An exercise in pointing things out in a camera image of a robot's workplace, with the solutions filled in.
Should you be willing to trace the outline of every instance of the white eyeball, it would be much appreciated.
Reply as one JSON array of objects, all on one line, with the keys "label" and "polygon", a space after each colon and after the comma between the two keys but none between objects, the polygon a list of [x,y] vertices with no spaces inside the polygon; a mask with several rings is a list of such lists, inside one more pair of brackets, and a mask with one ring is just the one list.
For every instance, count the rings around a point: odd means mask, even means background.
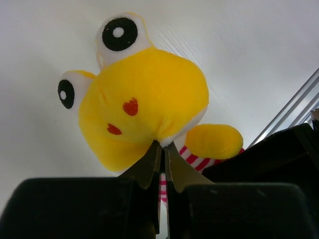
[{"label": "white eyeball", "polygon": [[58,85],[59,98],[64,107],[77,113],[91,83],[92,78],[79,72],[65,72]]},{"label": "white eyeball", "polygon": [[144,20],[133,13],[123,13],[105,21],[98,30],[96,43],[101,69],[153,45]]}]

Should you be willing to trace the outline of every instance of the yellow hand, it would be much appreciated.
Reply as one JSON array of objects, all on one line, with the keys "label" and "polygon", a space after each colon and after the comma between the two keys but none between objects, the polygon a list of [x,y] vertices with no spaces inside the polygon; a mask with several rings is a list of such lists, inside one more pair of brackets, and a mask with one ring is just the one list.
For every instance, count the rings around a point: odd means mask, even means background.
[{"label": "yellow hand", "polygon": [[200,124],[187,133],[185,146],[198,157],[228,159],[239,153],[243,138],[229,125]]}]

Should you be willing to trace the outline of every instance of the yellow frog plush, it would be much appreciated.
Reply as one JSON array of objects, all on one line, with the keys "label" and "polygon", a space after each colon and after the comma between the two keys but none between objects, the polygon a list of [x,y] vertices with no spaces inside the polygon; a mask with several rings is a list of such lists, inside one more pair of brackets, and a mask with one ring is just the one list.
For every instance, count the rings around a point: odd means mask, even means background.
[{"label": "yellow frog plush", "polygon": [[243,139],[235,128],[197,125],[209,102],[204,74],[193,62],[157,49],[140,16],[128,12],[108,19],[96,45],[101,72],[67,71],[58,94],[110,171],[125,171],[154,140],[162,147],[175,142],[195,168],[240,152]]}]

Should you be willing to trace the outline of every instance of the plush toy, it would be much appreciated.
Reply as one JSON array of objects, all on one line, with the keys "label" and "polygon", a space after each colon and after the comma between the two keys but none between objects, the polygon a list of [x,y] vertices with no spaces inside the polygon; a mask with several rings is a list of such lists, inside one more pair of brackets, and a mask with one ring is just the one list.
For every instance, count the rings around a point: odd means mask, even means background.
[{"label": "plush toy", "polygon": [[243,139],[235,128],[197,125],[209,101],[205,76],[191,61],[157,49],[140,16],[108,19],[96,45],[101,72],[64,73],[58,94],[78,115],[84,138],[110,171],[125,171],[154,140],[162,147],[174,141],[198,171],[240,152]]}]

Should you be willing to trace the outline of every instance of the black pupil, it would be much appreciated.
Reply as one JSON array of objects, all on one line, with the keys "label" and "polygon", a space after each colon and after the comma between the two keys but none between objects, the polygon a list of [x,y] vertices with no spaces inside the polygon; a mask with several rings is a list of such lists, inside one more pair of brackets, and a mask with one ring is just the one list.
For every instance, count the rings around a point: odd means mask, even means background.
[{"label": "black pupil", "polygon": [[67,109],[72,108],[74,103],[74,88],[68,80],[62,80],[58,86],[60,101]]},{"label": "black pupil", "polygon": [[[122,28],[123,34],[120,37],[115,37],[113,31],[116,28]],[[123,51],[136,41],[138,36],[138,28],[136,24],[126,17],[120,17],[111,20],[104,28],[102,40],[104,45],[112,51]]]}]

